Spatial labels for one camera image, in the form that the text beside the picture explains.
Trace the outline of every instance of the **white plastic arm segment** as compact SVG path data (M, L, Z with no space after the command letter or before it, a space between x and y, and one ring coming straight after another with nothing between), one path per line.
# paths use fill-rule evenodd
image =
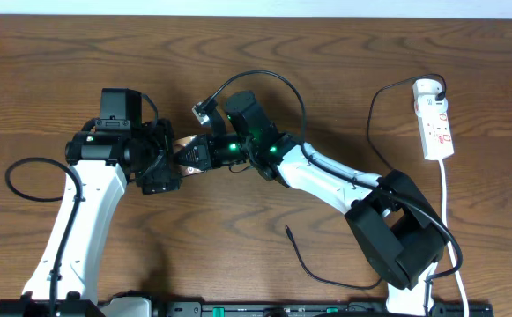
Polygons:
M331 158L323 156L308 143L305 143L305 149L309 155L312 155L314 160L331 170L371 186L378 185L377 179L381 177L378 174L363 173L340 164ZM369 189L355 187L352 183L343 181L315 165L309 164L308 160L302 155L299 145L295 146L283 157L278 170L281 173L281 177L290 187L315 195L343 214L352 207L353 201L361 200L371 192Z
M69 291L77 291L82 299L97 304L97 276L113 212L126 189L126 179L119 165L107 166L101 160L81 160L70 169L83 185L84 201L71 228L63 251L61 279L57 298L65 299ZM49 299L49 272L52 270L63 231L70 217L75 185L66 175L62 206L44 255L23 293L31 291L32 299Z

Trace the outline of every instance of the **wooden table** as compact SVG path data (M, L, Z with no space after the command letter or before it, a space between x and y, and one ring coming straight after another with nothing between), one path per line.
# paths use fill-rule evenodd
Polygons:
M497 20L0 16L0 299L20 294L59 207L9 192L9 164L28 156L63 161L66 142L98 115L103 87L148 93L178 137L206 133L191 106L252 69L275 70L298 87L308 140L319 151L381 174L388 170L365 142L373 94L407 77L444 75L456 148L446 160L449 225L464 252L465 287L497 316L512 315L512 21ZM223 96L244 89L281 129L298 133L299 105L285 85L246 77ZM439 170L422 157L410 86L381 95L372 129L384 155L438 209ZM35 165L13 181L33 195L57 195L64 176ZM129 186L108 235L99 297L129 289L208 301L386 296L385 284L348 291L311 280L284 224L317 275L376 279L339 212L253 171L221 169L163 195ZM441 268L449 265L446 258ZM434 292L459 299L453 277L438 280Z

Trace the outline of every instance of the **wood grain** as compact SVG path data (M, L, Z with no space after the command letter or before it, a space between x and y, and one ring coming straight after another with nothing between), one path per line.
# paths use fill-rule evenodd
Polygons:
M422 73L444 75L456 147L446 160L449 223L464 251L465 287L497 316L512 316L512 21L499 20L0 16L0 299L20 294L59 207L11 194L3 181L11 162L63 160L65 143L99 112L103 87L147 92L178 137L204 133L191 105L251 69L275 70L299 88L319 151L377 173L387 171L364 137L375 91ZM279 81L245 78L223 96L241 89L253 90L280 128L299 131L299 106ZM439 171L422 158L410 88L377 102L378 147L439 208ZM45 166L19 170L14 181L35 195L63 188L63 176ZM256 173L218 170L164 195L128 188L108 235L99 296L128 289L212 301L386 296L385 286L348 291L310 280L284 224L317 275L376 279L337 211ZM437 281L435 294L459 299L453 278Z

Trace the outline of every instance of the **wooden surface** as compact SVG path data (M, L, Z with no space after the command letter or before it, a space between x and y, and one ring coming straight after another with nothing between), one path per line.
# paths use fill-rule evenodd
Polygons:
M148 93L178 137L204 133L191 106L252 69L275 70L299 88L319 151L382 174L364 134L373 94L418 74L444 75L456 148L446 160L449 225L464 251L467 294L512 316L512 21L496 20L0 16L0 299L20 294L59 208L10 193L10 163L63 161L65 143L98 114L103 87ZM299 106L281 82L245 78L223 96L241 89L253 90L280 128L299 131ZM374 140L438 209L438 166L422 158L411 104L410 87L383 94ZM46 166L13 177L34 195L57 195L63 179ZM386 296L385 284L348 291L309 279L284 224L317 275L376 279L339 212L253 171L222 169L164 195L128 188L108 234L99 297L128 289L209 301ZM449 265L446 258L441 268ZM438 297L459 299L453 277L434 285Z

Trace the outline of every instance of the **white power strip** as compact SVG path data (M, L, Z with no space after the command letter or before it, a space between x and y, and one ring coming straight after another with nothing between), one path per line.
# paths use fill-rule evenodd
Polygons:
M418 116L424 158L445 159L453 154L448 121L448 100L437 100L442 85L433 79L420 79L412 85L414 112Z

